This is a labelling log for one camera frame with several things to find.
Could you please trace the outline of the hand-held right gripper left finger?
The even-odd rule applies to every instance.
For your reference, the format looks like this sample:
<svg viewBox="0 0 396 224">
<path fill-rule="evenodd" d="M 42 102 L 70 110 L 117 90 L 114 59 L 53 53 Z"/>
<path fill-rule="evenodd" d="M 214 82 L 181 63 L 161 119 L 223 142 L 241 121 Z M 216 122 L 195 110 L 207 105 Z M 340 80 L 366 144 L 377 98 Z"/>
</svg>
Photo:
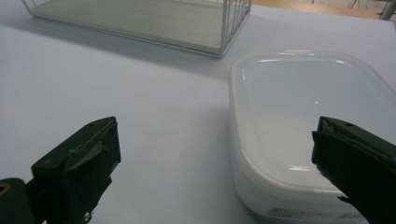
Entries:
<svg viewBox="0 0 396 224">
<path fill-rule="evenodd" d="M 47 224 L 87 224 L 120 163 L 118 123 L 93 121 L 32 166 L 30 194 L 35 220 Z"/>
</svg>

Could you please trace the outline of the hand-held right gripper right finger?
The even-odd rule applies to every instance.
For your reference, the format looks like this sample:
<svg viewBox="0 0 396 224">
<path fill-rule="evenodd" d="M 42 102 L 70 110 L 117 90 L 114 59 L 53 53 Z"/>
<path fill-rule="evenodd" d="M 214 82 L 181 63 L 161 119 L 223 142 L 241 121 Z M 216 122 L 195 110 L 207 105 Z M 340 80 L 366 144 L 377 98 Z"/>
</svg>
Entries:
<svg viewBox="0 0 396 224">
<path fill-rule="evenodd" d="M 321 117 L 311 161 L 370 224 L 396 224 L 396 146 L 359 126 Z"/>
</svg>

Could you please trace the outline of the white lidded plastic container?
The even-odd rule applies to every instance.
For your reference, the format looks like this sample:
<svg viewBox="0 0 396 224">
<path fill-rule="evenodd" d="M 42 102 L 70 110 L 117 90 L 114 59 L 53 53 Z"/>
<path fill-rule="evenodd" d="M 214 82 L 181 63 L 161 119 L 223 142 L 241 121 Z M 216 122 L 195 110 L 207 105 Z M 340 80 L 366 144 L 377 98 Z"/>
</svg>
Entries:
<svg viewBox="0 0 396 224">
<path fill-rule="evenodd" d="M 248 54 L 229 93 L 233 182 L 259 224 L 368 224 L 311 156 L 320 117 L 396 145 L 396 91 L 373 68 L 329 51 Z"/>
</svg>

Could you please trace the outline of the metal stand leg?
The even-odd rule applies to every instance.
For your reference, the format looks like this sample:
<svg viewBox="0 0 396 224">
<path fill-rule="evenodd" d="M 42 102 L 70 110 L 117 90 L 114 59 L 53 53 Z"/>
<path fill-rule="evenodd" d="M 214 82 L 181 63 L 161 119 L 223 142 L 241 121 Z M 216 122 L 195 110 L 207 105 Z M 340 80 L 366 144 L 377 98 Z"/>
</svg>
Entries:
<svg viewBox="0 0 396 224">
<path fill-rule="evenodd" d="M 392 15 L 396 12 L 396 0 L 388 0 L 383 12 L 379 16 L 382 21 L 388 21 Z"/>
</svg>

